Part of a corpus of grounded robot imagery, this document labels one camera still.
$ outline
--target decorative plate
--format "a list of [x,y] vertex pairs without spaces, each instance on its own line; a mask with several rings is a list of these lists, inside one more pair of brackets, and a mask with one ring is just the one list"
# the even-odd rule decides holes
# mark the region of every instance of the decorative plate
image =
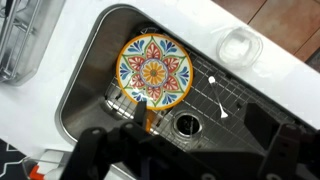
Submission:
[[187,52],[171,38],[144,34],[128,42],[117,61],[122,92],[133,102],[163,110],[178,104],[188,93],[193,69]]

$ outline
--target orange object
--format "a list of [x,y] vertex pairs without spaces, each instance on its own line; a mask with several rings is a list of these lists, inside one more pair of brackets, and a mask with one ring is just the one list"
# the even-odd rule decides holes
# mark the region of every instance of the orange object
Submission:
[[39,166],[36,165],[33,167],[33,169],[31,170],[29,177],[32,180],[44,180],[44,175],[43,174],[38,174],[37,171],[39,169]]
[[153,120],[156,118],[156,114],[151,111],[148,110],[147,111],[147,123],[146,123],[146,131],[149,133],[150,129],[151,129],[151,124],[153,123]]

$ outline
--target stainless steel sink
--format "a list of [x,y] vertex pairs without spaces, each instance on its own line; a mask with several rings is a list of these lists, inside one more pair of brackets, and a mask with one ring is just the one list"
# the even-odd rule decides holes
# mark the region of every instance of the stainless steel sink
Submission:
[[[187,97],[172,109],[152,112],[155,117],[152,134],[166,137],[183,150],[241,148],[264,153],[243,124],[246,104],[255,102],[277,120],[293,122],[261,94],[242,84],[170,30],[135,8],[117,6],[105,10],[96,21],[57,110],[57,125],[69,142],[74,143],[89,127],[99,126],[110,131],[119,120],[132,118],[136,105],[121,93],[115,65],[128,40],[149,32],[171,36],[183,44],[194,68],[194,81]],[[227,121],[219,118],[220,110],[212,87],[208,85],[211,75],[218,82],[221,103],[230,115]],[[189,116],[192,121],[198,119],[199,127],[191,134],[182,133],[177,123],[180,118]]]

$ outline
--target sink drain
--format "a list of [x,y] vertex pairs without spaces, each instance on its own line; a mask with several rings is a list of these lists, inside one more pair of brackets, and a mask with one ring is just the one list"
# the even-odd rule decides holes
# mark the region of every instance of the sink drain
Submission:
[[185,136],[193,135],[200,129],[199,120],[190,115],[183,115],[177,119],[177,130]]
[[195,114],[179,113],[173,120],[173,132],[182,138],[194,138],[202,130],[202,121]]

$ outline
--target patterned rug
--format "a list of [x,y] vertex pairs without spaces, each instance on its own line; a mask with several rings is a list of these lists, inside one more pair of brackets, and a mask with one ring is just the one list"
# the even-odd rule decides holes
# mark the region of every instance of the patterned rug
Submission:
[[26,180],[21,160],[24,154],[0,139],[0,180]]
[[320,48],[311,55],[306,64],[320,73]]

